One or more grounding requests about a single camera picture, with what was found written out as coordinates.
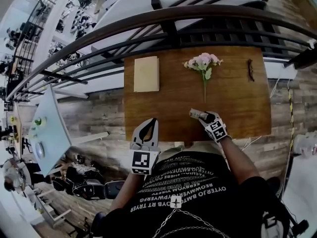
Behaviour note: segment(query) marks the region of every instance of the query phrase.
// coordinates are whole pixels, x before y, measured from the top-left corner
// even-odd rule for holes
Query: black handrail
[[[153,25],[161,22],[166,22],[169,20],[177,21],[183,19],[195,19],[206,17],[232,17],[238,19],[252,19],[260,22],[267,22],[273,25],[289,28],[291,30],[305,34],[313,39],[317,39],[316,30],[308,28],[307,26],[299,25],[297,23],[292,23],[288,19],[283,19],[281,15],[249,7],[233,5],[189,5],[159,9],[116,21],[74,41],[73,43],[63,48],[61,51],[55,53],[53,56],[48,58],[46,61],[40,64],[34,71],[32,71],[27,77],[25,77],[22,80],[22,82],[7,96],[7,100],[9,100],[33,77],[38,75],[40,72],[42,72],[55,62],[59,61],[66,55],[71,54],[97,41],[146,25]]]

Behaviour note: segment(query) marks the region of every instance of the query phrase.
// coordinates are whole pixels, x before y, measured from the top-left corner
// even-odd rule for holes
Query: desk
[[[46,118],[46,122],[42,126],[34,125],[37,118]],[[49,85],[41,102],[35,112],[32,126],[36,130],[29,131],[30,143],[34,156],[41,168],[41,172],[46,176],[61,156],[72,146],[80,143],[92,141],[95,139],[108,136],[108,132],[92,134],[79,138],[71,138],[66,128],[64,119],[62,118],[55,97],[55,91]],[[44,156],[39,158],[36,154],[36,144],[41,142],[44,149]]]
[[[212,69],[204,103],[199,73],[183,66],[203,52],[223,59]],[[159,58],[158,92],[134,93],[134,59]],[[255,82],[249,80],[247,60],[252,59]],[[126,139],[149,118],[158,119],[160,141],[209,140],[202,125],[189,117],[191,108],[220,114],[233,138],[271,133],[268,82],[261,50],[253,47],[197,47],[167,50],[124,60],[124,108]]]

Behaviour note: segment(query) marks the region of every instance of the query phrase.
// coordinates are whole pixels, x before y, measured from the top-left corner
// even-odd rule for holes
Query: small brown object
[[[249,73],[250,80],[254,82],[253,67],[252,67],[252,60],[251,59],[248,60],[248,73]]]

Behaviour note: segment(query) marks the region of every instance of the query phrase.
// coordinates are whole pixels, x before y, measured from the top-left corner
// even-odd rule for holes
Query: green leaf
[[[209,68],[208,70],[206,70],[205,72],[205,79],[210,79],[211,78],[211,68]]]

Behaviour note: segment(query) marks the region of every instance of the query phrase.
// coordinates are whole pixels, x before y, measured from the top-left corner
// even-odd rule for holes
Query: small object in hand
[[[249,73],[250,80],[254,82],[255,80],[253,78],[253,67],[252,67],[251,59],[248,60],[248,73]]]
[[[199,119],[199,118],[201,118],[201,119],[206,120],[208,114],[205,113],[205,112],[201,112],[201,111],[199,111],[199,110],[196,110],[196,109],[190,109],[190,111],[189,111],[189,116],[190,116],[191,118],[194,118],[194,119]]]

